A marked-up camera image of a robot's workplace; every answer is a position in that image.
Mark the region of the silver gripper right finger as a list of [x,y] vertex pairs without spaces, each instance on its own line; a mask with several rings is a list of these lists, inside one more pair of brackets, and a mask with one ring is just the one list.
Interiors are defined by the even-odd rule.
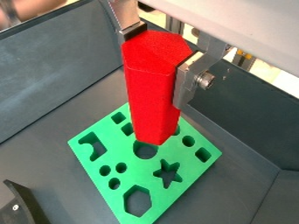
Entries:
[[192,99],[196,88],[206,90],[214,80],[210,67],[228,53],[228,44],[202,33],[197,40],[200,48],[176,67],[172,105],[181,109]]

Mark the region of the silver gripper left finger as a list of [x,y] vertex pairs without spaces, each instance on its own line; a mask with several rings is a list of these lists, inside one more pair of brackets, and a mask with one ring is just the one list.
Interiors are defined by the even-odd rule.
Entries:
[[106,0],[110,9],[118,43],[132,39],[146,30],[146,24],[137,14],[136,0]]

